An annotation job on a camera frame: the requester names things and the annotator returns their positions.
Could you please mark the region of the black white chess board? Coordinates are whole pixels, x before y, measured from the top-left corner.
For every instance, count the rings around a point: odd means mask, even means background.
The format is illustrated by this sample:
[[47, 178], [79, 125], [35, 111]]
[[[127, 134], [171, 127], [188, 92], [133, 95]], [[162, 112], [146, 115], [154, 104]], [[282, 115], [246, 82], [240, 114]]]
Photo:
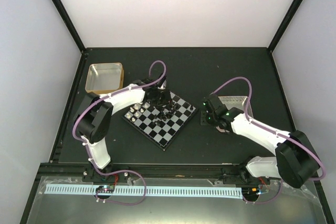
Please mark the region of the black white chess board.
[[172, 106], [158, 109], [149, 102], [133, 105], [123, 118], [161, 150], [166, 150], [198, 108], [171, 92]]

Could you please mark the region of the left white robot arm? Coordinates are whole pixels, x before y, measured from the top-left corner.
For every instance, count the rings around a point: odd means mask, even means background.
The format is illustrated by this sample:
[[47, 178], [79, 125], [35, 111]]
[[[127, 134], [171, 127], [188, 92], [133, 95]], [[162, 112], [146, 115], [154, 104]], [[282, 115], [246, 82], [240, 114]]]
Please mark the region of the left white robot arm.
[[113, 169], [108, 164], [111, 157], [107, 150], [106, 135], [111, 118], [117, 112], [132, 105], [147, 102], [165, 106], [171, 103], [166, 87], [166, 77], [155, 81], [138, 80], [127, 87], [108, 94], [87, 94], [74, 118], [72, 137], [82, 142], [88, 153], [88, 161], [94, 166], [94, 175], [102, 182], [108, 181]]

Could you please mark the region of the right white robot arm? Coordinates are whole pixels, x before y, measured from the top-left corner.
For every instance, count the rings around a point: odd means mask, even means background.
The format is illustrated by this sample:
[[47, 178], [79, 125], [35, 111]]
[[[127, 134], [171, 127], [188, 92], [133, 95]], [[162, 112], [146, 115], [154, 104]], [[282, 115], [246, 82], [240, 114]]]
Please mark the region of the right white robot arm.
[[218, 131], [243, 136], [272, 153], [271, 157], [253, 157], [238, 171], [239, 179], [252, 183], [257, 177], [282, 179], [300, 188], [321, 168], [318, 156], [307, 135], [299, 130], [287, 132], [270, 127], [237, 107], [228, 108], [211, 94], [203, 100], [205, 120]]

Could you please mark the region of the pink metal tin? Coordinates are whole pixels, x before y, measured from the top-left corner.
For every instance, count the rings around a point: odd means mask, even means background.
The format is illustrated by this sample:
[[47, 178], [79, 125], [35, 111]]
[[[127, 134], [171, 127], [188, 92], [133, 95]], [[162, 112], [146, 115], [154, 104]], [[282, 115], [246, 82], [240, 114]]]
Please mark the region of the pink metal tin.
[[[247, 96], [219, 96], [222, 104], [226, 105], [227, 109], [230, 110], [231, 108], [235, 107], [240, 110], [244, 110], [247, 104]], [[253, 112], [251, 109], [251, 105], [247, 107], [247, 114], [250, 117], [253, 117]], [[220, 128], [219, 126], [216, 129], [221, 133], [228, 133], [229, 130], [225, 130], [224, 128]]]

